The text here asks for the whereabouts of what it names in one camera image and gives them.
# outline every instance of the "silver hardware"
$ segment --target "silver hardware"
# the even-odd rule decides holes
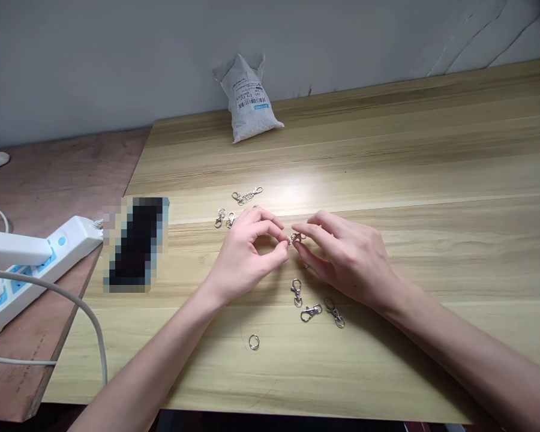
[[[258,186],[252,192],[248,192],[245,195],[240,195],[238,192],[233,192],[232,198],[234,198],[238,202],[238,205],[244,205],[245,202],[250,201],[252,198],[254,198],[254,195],[258,195],[262,192],[264,192],[264,189],[262,188],[262,186]]]
[[[214,226],[216,228],[220,228],[222,226],[222,221],[224,220],[224,216],[226,216],[226,210],[224,210],[221,207],[218,209],[218,218],[216,219],[216,222],[214,222]]]
[[[256,339],[256,345],[252,345],[252,343],[250,342],[252,338]],[[258,337],[258,335],[250,336],[250,339],[248,339],[248,345],[250,345],[250,349],[252,351],[256,351],[260,347],[260,338]]]
[[[300,319],[304,322],[308,322],[314,315],[319,313],[322,313],[322,306],[320,306],[319,304],[314,305],[313,308],[309,308],[308,306],[306,306],[306,310],[300,312]],[[304,314],[308,314],[308,318],[304,319]]]
[[[234,212],[228,213],[228,220],[226,221],[226,227],[232,228],[232,225],[234,225]]]
[[[305,240],[305,239],[307,239],[307,237],[304,234],[294,233],[294,234],[292,234],[290,236],[289,244],[292,244],[295,241],[302,241],[302,240]]]
[[[324,299],[324,304],[326,305],[326,312],[331,313],[334,316],[334,321],[336,321],[336,325],[340,328],[344,328],[346,325],[346,321],[344,321],[344,318],[342,318],[342,315],[338,313],[338,309],[336,309],[336,303],[334,303],[334,300],[331,298]]]
[[[294,296],[295,296],[294,305],[296,307],[302,307],[302,297],[300,296],[300,288],[302,288],[302,282],[300,282],[300,279],[294,279],[292,281],[292,286],[290,287],[290,291],[294,293]]]

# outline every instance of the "white power strip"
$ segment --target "white power strip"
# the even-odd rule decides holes
[[[74,216],[47,237],[52,256],[39,266],[14,265],[8,272],[55,282],[102,243],[102,231],[93,221]],[[45,288],[30,283],[0,279],[0,332],[6,324],[37,299]]]

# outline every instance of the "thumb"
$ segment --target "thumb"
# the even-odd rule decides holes
[[[288,241],[281,241],[269,254],[260,257],[260,263],[265,273],[270,273],[276,267],[288,261]]]
[[[308,247],[300,242],[293,242],[296,251],[302,261],[308,264],[308,267],[324,282],[331,284],[334,275],[334,267],[328,261],[318,258]]]

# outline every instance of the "forearm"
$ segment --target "forearm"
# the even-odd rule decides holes
[[[200,286],[108,383],[71,430],[147,430],[212,318],[218,300]]]
[[[540,366],[457,316],[419,287],[383,316],[456,378],[509,430],[540,431]]]

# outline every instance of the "wrist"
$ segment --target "wrist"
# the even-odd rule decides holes
[[[194,291],[193,297],[207,311],[218,313],[226,306],[227,302],[219,295],[220,290],[217,288],[218,286],[215,283],[206,278]]]
[[[388,301],[374,310],[393,323],[401,322],[416,313],[416,305],[427,295],[419,286],[399,275],[396,275],[386,291],[389,293]]]

